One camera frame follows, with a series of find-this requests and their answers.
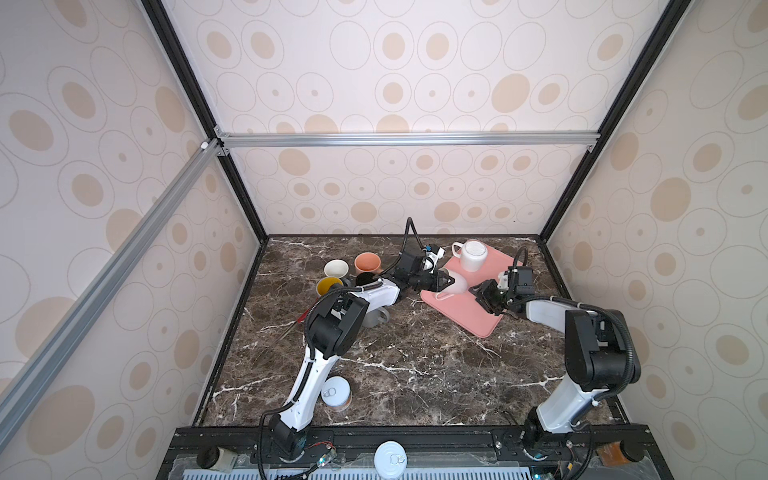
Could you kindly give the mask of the grey mug handle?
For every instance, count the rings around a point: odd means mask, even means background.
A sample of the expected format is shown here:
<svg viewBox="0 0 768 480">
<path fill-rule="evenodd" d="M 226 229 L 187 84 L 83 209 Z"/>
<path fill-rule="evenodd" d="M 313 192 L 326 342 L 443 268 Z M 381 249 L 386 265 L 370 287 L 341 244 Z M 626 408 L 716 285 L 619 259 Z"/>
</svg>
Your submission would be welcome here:
<svg viewBox="0 0 768 480">
<path fill-rule="evenodd" d="M 362 326 L 364 328 L 373 328 L 390 321 L 390 313 L 386 308 L 369 310 L 364 316 Z"/>
</svg>

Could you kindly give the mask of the blue butterfly mug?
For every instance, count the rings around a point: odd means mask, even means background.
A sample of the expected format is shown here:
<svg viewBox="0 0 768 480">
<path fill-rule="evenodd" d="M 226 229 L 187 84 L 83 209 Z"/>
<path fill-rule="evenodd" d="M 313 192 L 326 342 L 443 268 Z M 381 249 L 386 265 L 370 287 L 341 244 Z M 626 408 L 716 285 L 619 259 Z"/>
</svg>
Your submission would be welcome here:
<svg viewBox="0 0 768 480">
<path fill-rule="evenodd" d="M 316 284 L 316 293 L 318 297 L 326 295 L 332 288 L 342 287 L 343 281 L 338 277 L 325 277 Z"/>
</svg>

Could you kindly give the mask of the black mug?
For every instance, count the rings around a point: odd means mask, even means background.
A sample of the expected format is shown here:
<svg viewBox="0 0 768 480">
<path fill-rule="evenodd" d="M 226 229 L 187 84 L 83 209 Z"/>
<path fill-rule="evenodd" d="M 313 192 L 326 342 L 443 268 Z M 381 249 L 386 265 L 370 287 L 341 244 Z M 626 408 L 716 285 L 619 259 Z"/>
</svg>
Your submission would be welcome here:
<svg viewBox="0 0 768 480">
<path fill-rule="evenodd" d="M 356 286 L 365 286 L 375 283 L 379 280 L 379 276 L 374 272 L 362 272 L 355 277 Z"/>
</svg>

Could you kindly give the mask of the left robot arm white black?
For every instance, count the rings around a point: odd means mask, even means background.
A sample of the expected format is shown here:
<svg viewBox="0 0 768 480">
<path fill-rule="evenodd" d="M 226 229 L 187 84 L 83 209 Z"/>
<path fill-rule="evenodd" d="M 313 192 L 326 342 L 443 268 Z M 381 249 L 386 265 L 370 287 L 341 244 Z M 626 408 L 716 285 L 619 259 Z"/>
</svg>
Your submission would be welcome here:
<svg viewBox="0 0 768 480">
<path fill-rule="evenodd" d="M 442 247 L 427 245 L 416 254 L 401 251 L 395 265 L 381 273 L 361 273 L 353 286 L 334 285 L 307 313 L 305 353 L 285 404 L 262 414 L 259 429 L 268 431 L 285 459 L 300 457 L 315 405 L 329 373 L 348 352 L 368 313 L 398 302 L 409 289 L 440 292 L 455 280 L 439 260 Z"/>
</svg>

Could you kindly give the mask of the pink plastic tray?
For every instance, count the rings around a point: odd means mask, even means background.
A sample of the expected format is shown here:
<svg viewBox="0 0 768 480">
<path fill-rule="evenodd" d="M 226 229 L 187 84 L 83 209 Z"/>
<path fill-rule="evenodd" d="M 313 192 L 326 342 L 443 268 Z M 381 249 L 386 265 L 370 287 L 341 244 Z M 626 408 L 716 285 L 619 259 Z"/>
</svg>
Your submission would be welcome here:
<svg viewBox="0 0 768 480">
<path fill-rule="evenodd" d="M 445 264 L 445 269 L 457 272 L 467 280 L 469 288 L 466 293 L 453 296 L 444 301 L 435 299 L 437 292 L 422 291 L 420 293 L 421 299 L 427 305 L 479 338 L 488 337 L 496 328 L 504 313 L 502 315 L 487 313 L 475 301 L 473 287 L 488 279 L 498 280 L 500 274 L 510 266 L 531 267 L 528 264 L 528 249 L 525 247 L 519 248 L 515 255 L 511 257 L 493 247 L 486 246 L 488 247 L 488 257 L 483 267 L 477 272 L 465 272 L 461 268 L 459 260 L 454 258 L 453 255 Z"/>
</svg>

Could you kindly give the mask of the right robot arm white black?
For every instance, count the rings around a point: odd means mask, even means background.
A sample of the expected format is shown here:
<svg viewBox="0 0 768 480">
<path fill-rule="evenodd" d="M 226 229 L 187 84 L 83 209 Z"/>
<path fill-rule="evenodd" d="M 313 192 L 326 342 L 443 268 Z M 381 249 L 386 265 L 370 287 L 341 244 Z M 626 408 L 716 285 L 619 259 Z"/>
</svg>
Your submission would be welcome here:
<svg viewBox="0 0 768 480">
<path fill-rule="evenodd" d="M 503 281 L 469 288 L 488 313 L 522 314 L 564 334 L 566 373 L 555 391 L 531 409 L 520 442 L 533 449 L 547 435 L 568 434 L 600 402 L 615 397 L 641 376 L 639 355 L 623 314 L 575 300 L 537 295 L 533 270 L 509 267 Z"/>
</svg>

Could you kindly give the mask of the cream and pink mug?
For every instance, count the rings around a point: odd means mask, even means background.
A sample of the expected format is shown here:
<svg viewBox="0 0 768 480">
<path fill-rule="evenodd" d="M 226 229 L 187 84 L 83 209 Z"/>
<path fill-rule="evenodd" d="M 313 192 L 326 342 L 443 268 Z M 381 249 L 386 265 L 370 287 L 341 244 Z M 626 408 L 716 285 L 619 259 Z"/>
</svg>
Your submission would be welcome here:
<svg viewBox="0 0 768 480">
<path fill-rule="evenodd" d="M 382 271 L 382 260 L 373 252 L 363 252 L 354 259 L 357 275 L 362 273 L 379 274 Z"/>
</svg>

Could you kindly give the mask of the grey mug white interior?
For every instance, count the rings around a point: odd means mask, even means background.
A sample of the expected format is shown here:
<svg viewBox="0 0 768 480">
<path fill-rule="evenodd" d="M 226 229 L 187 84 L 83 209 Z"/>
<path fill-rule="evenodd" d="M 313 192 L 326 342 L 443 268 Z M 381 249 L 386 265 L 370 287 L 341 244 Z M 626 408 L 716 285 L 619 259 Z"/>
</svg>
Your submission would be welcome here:
<svg viewBox="0 0 768 480">
<path fill-rule="evenodd" d="M 349 273 L 349 265 L 342 259 L 333 259 L 325 264 L 323 271 L 327 277 L 341 279 Z"/>
</svg>

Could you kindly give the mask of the pale pink mug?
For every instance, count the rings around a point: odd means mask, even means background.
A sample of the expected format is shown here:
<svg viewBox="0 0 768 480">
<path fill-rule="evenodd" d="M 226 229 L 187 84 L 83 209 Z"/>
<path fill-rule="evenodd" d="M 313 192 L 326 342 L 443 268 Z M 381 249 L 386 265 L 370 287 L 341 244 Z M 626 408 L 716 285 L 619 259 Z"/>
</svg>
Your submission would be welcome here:
<svg viewBox="0 0 768 480">
<path fill-rule="evenodd" d="M 450 269 L 442 269 L 441 272 L 446 273 L 451 278 L 451 281 L 449 285 L 435 294 L 436 300 L 444 301 L 453 296 L 461 295 L 467 292 L 469 285 L 467 280 L 461 274 Z"/>
</svg>

